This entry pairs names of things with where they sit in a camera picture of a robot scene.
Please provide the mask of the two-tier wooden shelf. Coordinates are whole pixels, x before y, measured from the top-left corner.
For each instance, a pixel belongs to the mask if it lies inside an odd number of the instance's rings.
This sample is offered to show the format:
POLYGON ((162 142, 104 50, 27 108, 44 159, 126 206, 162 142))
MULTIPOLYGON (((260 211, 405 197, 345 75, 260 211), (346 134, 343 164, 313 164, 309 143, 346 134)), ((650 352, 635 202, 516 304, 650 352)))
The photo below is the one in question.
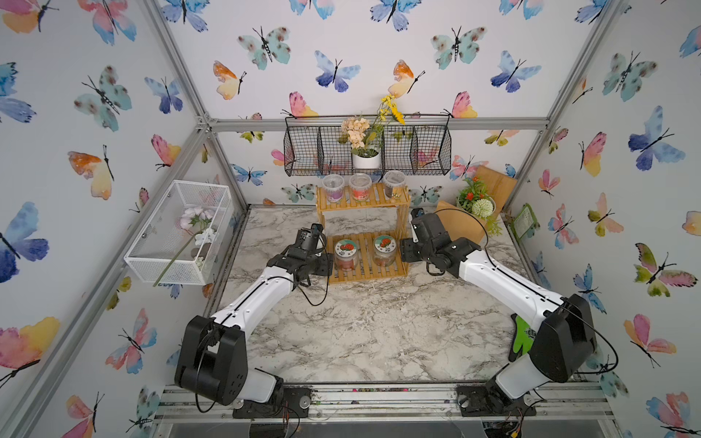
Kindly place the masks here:
POLYGON ((383 226, 373 226, 363 224, 359 227, 341 229, 334 234, 327 230, 327 252, 335 254, 335 246, 341 240, 352 240, 357 246, 357 258, 354 262, 353 270, 343 270, 332 263, 332 284, 345 282, 358 282, 369 280, 382 280, 395 277, 405 277, 408 274, 408 264, 401 261, 401 254, 396 253, 394 262, 388 266, 378 266, 374 262, 374 241, 381 235, 388 235, 396 241, 401 241, 408 237, 408 219, 411 206, 411 197, 408 189, 402 187, 398 197, 386 197, 383 186, 374 184, 370 191, 370 198, 366 201, 358 201, 352 197, 350 187, 344 188, 344 198, 337 203, 327 200, 324 189, 316 189, 316 208, 318 222, 326 224, 326 214, 341 213, 346 219, 350 219, 352 214, 358 214, 372 209, 392 209, 396 213, 396 219, 383 226))

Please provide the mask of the yellow label seed jar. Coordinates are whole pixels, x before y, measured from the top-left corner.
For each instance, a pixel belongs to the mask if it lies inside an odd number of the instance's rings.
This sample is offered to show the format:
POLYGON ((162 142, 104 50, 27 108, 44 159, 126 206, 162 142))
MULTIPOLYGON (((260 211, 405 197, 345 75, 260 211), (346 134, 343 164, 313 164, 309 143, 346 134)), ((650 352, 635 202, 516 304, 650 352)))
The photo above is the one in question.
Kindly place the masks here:
POLYGON ((383 175, 383 192, 386 198, 399 198, 406 186, 406 175, 397 170, 391 170, 383 175))

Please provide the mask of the purple label seed jar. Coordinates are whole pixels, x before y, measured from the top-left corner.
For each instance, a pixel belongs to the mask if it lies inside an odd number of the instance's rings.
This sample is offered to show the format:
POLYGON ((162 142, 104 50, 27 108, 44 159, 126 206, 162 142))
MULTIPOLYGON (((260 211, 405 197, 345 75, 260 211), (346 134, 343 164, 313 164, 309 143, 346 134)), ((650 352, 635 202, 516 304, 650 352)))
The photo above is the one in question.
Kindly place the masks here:
POLYGON ((329 174, 322 179, 322 189, 328 203, 337 204, 344 198, 345 180, 338 174, 329 174))

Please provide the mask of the red label seed jar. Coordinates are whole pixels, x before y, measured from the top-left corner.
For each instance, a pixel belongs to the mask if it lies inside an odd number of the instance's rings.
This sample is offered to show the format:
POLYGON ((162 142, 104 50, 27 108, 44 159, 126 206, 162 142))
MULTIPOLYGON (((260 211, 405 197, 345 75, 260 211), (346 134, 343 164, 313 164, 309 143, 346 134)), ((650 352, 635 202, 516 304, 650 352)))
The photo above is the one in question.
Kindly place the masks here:
POLYGON ((356 173, 349 179, 350 194, 355 201, 368 201, 371 197, 372 178, 366 173, 356 173))

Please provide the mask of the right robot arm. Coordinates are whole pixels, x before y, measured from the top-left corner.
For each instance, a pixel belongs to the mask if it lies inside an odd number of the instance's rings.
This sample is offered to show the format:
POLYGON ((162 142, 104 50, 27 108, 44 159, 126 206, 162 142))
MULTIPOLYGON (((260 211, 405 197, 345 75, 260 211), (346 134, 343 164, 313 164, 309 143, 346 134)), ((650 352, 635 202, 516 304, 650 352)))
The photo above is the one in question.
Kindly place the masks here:
POLYGON ((590 305, 578 295, 564 297, 498 263, 489 241, 452 237, 439 212, 414 208, 412 235, 400 242, 405 263, 425 263, 433 277, 449 274, 476 285, 521 317, 535 332, 530 351, 502 367, 489 381, 458 394, 466 416, 527 412, 523 397, 546 383, 567 383, 593 356, 602 333, 590 305))

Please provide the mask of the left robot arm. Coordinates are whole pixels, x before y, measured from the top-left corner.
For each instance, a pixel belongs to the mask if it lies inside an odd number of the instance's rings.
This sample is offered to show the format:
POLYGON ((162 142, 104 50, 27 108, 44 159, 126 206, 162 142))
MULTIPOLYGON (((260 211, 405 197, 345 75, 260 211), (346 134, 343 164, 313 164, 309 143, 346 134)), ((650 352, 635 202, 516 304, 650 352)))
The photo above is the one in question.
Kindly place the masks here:
POLYGON ((175 368, 175 384, 214 403, 236 401, 280 405, 284 381, 249 367, 248 340, 255 328, 310 277, 330 277, 322 224, 301 228, 293 244, 267 262, 260 277, 232 303, 210 317, 187 324, 175 368))

